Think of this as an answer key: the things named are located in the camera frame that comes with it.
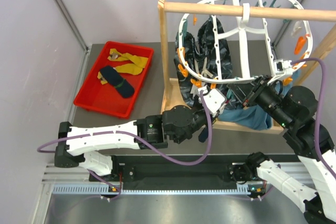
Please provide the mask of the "navy sock with santa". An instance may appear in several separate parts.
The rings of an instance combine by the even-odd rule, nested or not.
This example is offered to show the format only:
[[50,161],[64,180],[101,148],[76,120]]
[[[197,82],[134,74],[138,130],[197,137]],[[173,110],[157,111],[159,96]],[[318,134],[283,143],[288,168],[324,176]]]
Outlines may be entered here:
[[205,127],[200,132],[200,134],[198,136],[198,141],[201,142],[201,143],[205,143],[209,139],[210,136],[211,136],[211,133],[210,133],[208,127]]

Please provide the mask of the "white round clip hanger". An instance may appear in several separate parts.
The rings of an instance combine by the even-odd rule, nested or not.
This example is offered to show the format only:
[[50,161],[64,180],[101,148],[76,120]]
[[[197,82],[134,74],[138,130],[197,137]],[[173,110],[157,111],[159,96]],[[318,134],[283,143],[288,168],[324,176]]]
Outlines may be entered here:
[[[223,1],[226,2],[227,0],[202,0],[199,2],[199,5],[201,7],[214,7],[216,1]],[[215,49],[216,49],[216,61],[217,61],[217,71],[218,71],[218,77],[214,79],[210,79],[207,77],[204,77],[201,74],[195,73],[188,65],[188,63],[185,60],[185,49],[183,47],[182,43],[182,32],[187,31],[187,18],[190,14],[196,15],[197,11],[191,10],[188,8],[183,9],[183,17],[179,24],[179,31],[178,31],[178,48],[177,48],[177,54],[179,56],[180,62],[182,64],[183,70],[186,73],[189,73],[190,75],[194,76],[199,83],[214,83],[214,84],[227,84],[227,83],[240,83],[244,81],[251,81],[254,80],[256,77],[251,76],[250,70],[249,70],[249,63],[248,63],[248,40],[247,35],[248,34],[256,34],[256,35],[262,35],[265,39],[266,43],[266,49],[267,49],[267,55],[268,55],[268,61],[269,66],[271,70],[271,79],[270,83],[275,82],[276,80],[281,80],[288,82],[289,78],[300,68],[305,67],[305,63],[296,63],[292,64],[294,72],[292,75],[282,75],[282,76],[276,76],[275,75],[275,68],[274,68],[274,61],[277,60],[274,57],[274,54],[271,51],[271,41],[268,34],[268,23],[267,19],[270,18],[270,15],[268,14],[261,14],[259,15],[259,18],[262,20],[263,27],[262,28],[251,28],[248,26],[248,22],[250,18],[253,16],[252,14],[252,7],[248,3],[241,3],[241,0],[231,0],[233,2],[233,6],[242,8],[241,14],[236,14],[236,21],[237,26],[236,28],[229,30],[227,32],[220,33],[218,26],[217,26],[217,16],[219,16],[219,13],[210,12],[210,17],[213,19],[213,32],[215,37]],[[297,0],[286,0],[292,4],[293,10],[303,10],[303,6],[297,1]],[[262,10],[267,10],[265,3],[263,0],[257,0],[256,6],[260,7]],[[239,56],[240,56],[240,67],[241,67],[241,77],[234,77],[231,79],[223,79],[220,69],[220,58],[219,58],[219,41],[221,39],[226,39],[228,37],[231,37],[233,35],[238,35],[239,38]]]

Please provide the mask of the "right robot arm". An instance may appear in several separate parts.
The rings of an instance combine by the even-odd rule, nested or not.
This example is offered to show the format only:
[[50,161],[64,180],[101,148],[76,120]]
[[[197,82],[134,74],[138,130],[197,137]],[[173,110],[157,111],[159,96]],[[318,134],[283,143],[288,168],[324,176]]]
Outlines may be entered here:
[[268,81],[269,77],[260,76],[228,87],[243,106],[260,106],[285,129],[284,139],[315,188],[305,186],[261,152],[250,154],[241,165],[230,165],[230,178],[244,183],[264,180],[290,199],[307,223],[335,223],[335,148],[328,130],[317,122],[318,102],[306,87],[294,86],[282,95]]

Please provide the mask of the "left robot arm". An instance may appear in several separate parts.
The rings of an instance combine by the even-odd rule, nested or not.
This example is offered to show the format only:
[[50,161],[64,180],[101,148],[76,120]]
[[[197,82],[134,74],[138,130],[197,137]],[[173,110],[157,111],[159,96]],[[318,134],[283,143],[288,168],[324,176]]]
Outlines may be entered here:
[[167,148],[169,140],[180,144],[191,139],[204,125],[212,125],[226,103],[215,101],[206,105],[210,117],[206,116],[202,105],[194,109],[177,105],[160,115],[115,126],[82,128],[62,122],[59,126],[61,142],[56,146],[54,164],[59,168],[82,167],[114,180],[119,168],[113,158],[100,154],[100,150]]

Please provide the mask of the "blue cloth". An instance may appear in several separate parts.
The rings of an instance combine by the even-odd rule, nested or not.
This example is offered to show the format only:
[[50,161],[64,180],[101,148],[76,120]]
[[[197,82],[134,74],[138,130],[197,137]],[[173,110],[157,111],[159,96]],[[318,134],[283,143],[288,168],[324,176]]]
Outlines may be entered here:
[[253,130],[267,130],[273,126],[273,120],[276,120],[282,127],[291,123],[292,119],[288,116],[282,107],[282,102],[285,95],[292,87],[293,77],[289,78],[289,82],[276,80],[269,84],[271,94],[271,105],[263,109],[259,105],[243,107],[232,91],[228,89],[226,98],[228,105],[225,107],[224,112],[218,116],[220,121],[233,122],[246,126]]

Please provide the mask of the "dark patterned cloth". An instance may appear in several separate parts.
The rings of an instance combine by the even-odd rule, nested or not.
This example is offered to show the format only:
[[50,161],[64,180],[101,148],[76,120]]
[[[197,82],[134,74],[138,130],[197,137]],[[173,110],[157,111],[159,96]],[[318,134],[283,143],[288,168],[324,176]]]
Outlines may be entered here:
[[[185,49],[186,62],[195,73],[210,79],[218,77],[213,28],[213,19],[210,17],[200,27],[196,38],[187,31],[182,32],[182,43]],[[219,41],[219,58],[222,78],[232,78],[233,66],[226,39]],[[195,95],[192,89],[198,80],[183,70],[178,54],[174,56],[174,64],[183,101],[191,108],[194,106],[195,101]]]

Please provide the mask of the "yellow sock lower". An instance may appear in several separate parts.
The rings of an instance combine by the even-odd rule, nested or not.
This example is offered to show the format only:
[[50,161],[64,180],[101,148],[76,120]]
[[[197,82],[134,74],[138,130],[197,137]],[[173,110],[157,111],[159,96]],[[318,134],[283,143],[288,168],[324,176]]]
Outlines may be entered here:
[[128,63],[128,64],[123,64],[120,66],[112,67],[112,66],[105,66],[103,67],[97,75],[98,79],[103,79],[102,72],[110,72],[110,71],[116,71],[117,73],[126,73],[126,74],[131,74],[131,75],[139,75],[142,73],[143,68],[138,67],[137,65],[133,63]]

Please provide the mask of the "yellow sock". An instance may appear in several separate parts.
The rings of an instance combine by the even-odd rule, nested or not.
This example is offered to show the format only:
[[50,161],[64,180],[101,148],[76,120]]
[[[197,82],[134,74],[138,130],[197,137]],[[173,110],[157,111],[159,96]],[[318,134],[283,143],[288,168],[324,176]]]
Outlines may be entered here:
[[116,71],[117,73],[126,73],[126,74],[131,74],[131,75],[139,75],[142,73],[143,68],[138,67],[137,65],[133,63],[128,63],[128,64],[123,64],[120,66],[112,67],[112,66],[105,66],[103,67],[97,75],[98,79],[103,79],[102,72],[110,72],[110,71]]
[[140,67],[142,69],[146,67],[147,62],[148,62],[148,58],[147,57],[141,57],[141,56],[137,56],[137,55],[132,55],[132,54],[130,54],[128,52],[126,52],[126,53],[120,53],[115,48],[110,49],[108,60],[110,60],[110,61],[118,61],[118,62],[130,61],[133,64],[135,64],[137,67]]

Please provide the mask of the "navy sock green stripe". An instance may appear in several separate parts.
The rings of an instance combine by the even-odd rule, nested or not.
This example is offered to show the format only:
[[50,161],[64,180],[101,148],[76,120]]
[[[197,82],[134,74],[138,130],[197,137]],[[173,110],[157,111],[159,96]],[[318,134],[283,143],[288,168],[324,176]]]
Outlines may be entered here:
[[116,71],[102,72],[103,80],[113,86],[123,98],[130,98],[134,95],[134,87]]

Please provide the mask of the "wooden hanging rack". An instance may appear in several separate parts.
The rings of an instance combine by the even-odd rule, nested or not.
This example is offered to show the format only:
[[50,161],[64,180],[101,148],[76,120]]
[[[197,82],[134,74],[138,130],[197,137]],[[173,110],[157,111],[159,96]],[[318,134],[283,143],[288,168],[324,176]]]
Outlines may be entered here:
[[[287,20],[301,20],[304,23],[307,35],[311,36],[309,21],[319,22],[334,22],[335,11],[333,10],[315,10],[303,9],[293,10],[292,8],[273,8],[268,7],[267,10],[262,10],[256,6],[257,0],[241,0],[241,3],[248,3],[252,7],[253,16],[248,22],[251,28],[262,28],[263,23],[259,15],[268,14],[270,19],[287,19]],[[168,2],[166,0],[158,0],[157,3],[159,11],[160,22],[160,38],[161,38],[161,55],[163,66],[163,79],[164,79],[164,94],[161,106],[161,111],[164,112],[173,108],[176,105],[182,105],[184,102],[178,91],[178,80],[170,78],[169,73],[169,50],[167,40],[167,13],[182,13],[183,9],[188,8],[197,11],[197,14],[209,15],[210,12],[219,13],[220,16],[234,16],[242,13],[242,8],[233,6],[231,0],[216,1],[214,7],[201,7],[199,3],[180,3]]]

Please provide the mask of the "yellow sock upper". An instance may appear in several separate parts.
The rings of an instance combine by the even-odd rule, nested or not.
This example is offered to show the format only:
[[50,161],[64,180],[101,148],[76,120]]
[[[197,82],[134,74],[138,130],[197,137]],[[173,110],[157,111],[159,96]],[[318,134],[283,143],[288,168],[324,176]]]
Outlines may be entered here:
[[108,60],[110,60],[110,61],[118,61],[118,62],[130,61],[133,64],[135,64],[137,67],[140,67],[142,69],[146,67],[147,62],[148,62],[148,58],[147,57],[141,57],[141,56],[137,56],[137,55],[132,55],[132,54],[130,54],[128,52],[126,52],[126,53],[120,53],[115,48],[110,49]]

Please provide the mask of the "red plastic tray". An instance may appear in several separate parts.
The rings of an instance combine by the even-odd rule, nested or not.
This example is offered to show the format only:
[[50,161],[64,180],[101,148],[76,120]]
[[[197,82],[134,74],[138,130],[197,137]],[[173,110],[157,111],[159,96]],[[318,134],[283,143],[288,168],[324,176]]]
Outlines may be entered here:
[[154,49],[108,41],[73,103],[88,111],[127,119],[151,65]]

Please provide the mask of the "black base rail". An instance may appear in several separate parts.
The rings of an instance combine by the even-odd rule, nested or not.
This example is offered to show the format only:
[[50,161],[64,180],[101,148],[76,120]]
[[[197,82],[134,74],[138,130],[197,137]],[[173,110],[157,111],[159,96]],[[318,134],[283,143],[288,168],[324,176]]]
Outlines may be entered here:
[[159,155],[112,155],[107,182],[123,183],[128,190],[234,189],[236,184],[256,180],[244,163],[247,155],[209,155],[201,163],[183,166]]

